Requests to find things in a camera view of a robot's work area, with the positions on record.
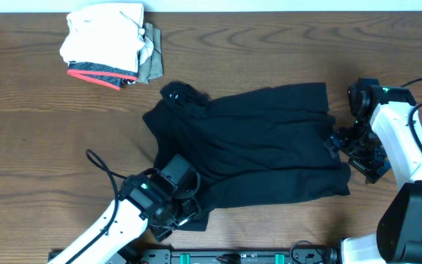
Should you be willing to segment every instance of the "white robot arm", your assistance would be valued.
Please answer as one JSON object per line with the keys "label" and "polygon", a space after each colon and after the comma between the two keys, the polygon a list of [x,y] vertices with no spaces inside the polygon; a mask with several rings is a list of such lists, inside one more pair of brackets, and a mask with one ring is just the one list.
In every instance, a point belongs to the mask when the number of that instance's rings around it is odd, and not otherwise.
{"label": "white robot arm", "polygon": [[[65,264],[75,254],[88,245],[107,225],[114,212],[115,201],[112,201],[102,216],[61,254],[48,264]],[[139,217],[141,211],[130,201],[119,202],[114,223],[105,235],[102,235],[86,251],[71,263],[107,263],[123,246],[137,239],[147,228],[148,219]]]}
{"label": "white robot arm", "polygon": [[[111,178],[115,200],[84,234],[48,264],[109,263],[112,256],[146,228],[151,227],[156,240],[161,241],[200,214],[201,208],[194,197],[199,188],[199,173],[179,155],[162,171],[148,169],[129,177],[111,172],[91,150],[87,150],[86,155]],[[125,179],[119,191],[113,175]],[[190,190],[194,178],[196,187]]]}
{"label": "white robot arm", "polygon": [[[371,130],[375,136],[377,136],[381,145],[383,146],[386,156],[388,157],[388,162],[390,163],[393,173],[395,174],[397,188],[400,191],[404,187],[405,183],[422,183],[422,127],[418,118],[418,112],[416,111],[422,105],[414,106],[415,102],[414,99],[412,99],[409,91],[400,88],[381,87],[376,82],[377,80],[360,79],[357,84],[353,85],[353,87],[350,87],[349,101],[352,107],[352,112],[357,117],[357,123],[367,121],[367,123],[362,124],[362,129]],[[348,155],[352,153],[352,149],[347,151]],[[350,163],[354,163],[355,165],[363,168],[362,164],[356,164],[356,162],[357,161],[355,158],[350,159]],[[370,172],[376,171],[377,168],[384,166],[385,165],[382,164],[382,162],[379,162],[377,163],[377,167],[372,168]],[[386,172],[386,170],[382,169],[380,171],[381,173]],[[395,209],[393,206],[398,206],[397,204],[398,202],[396,204],[392,204],[389,210],[393,211]],[[380,232],[382,232],[382,235],[384,235],[385,232],[389,231],[381,229],[381,226],[385,226],[382,221],[380,223],[380,227],[377,230],[377,233],[370,234],[361,238],[348,238],[343,240],[341,242],[340,252],[342,263],[384,264],[386,262],[380,253],[380,249],[384,255],[392,257],[395,259],[395,261],[409,258],[418,259],[418,256],[410,256],[414,254],[410,254],[408,256],[394,256],[395,250],[405,251],[407,248],[407,246],[404,246],[405,249],[396,249],[396,245],[393,246],[395,244],[394,239],[390,241],[392,244],[391,249],[383,249],[379,245],[381,239],[378,237],[378,235]],[[421,224],[419,224],[418,229],[419,233],[416,236],[418,238],[422,238]],[[406,237],[405,234],[400,233],[397,235],[397,237],[400,238],[398,238],[396,242],[400,243],[399,241],[401,239],[405,239],[404,243],[409,243],[407,240],[411,238],[401,238],[402,235]],[[415,241],[415,243],[417,243],[415,246],[418,248],[421,247],[419,246],[421,238],[419,238],[419,241]]]}

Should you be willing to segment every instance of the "wood grain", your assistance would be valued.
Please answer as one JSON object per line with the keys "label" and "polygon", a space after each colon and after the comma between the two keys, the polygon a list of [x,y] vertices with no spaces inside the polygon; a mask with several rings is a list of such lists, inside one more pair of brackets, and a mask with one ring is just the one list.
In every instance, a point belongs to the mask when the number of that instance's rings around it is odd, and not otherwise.
{"label": "wood grain", "polygon": [[[212,98],[325,81],[341,126],[353,122],[345,95],[357,77],[422,76],[421,12],[147,13],[163,30],[165,76],[117,92],[66,74],[65,15],[0,14],[0,263],[44,263],[106,208],[112,190],[86,148],[120,173],[152,165],[157,145],[141,116],[170,81]],[[422,84],[412,92],[421,102]],[[215,210],[206,232],[165,243],[275,248],[375,231],[396,194],[393,174],[365,186],[353,172],[349,187],[350,197]]]}

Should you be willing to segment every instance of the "black shirt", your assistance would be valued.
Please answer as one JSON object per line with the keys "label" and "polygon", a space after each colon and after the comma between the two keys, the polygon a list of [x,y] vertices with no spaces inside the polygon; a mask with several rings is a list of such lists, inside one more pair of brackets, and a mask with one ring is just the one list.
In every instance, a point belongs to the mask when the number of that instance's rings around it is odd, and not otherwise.
{"label": "black shirt", "polygon": [[[155,167],[178,153],[201,173],[196,195],[215,208],[349,195],[350,170],[323,142],[333,132],[324,83],[264,88],[208,100],[173,82],[143,120],[158,141]],[[184,225],[205,230],[207,215]]]}

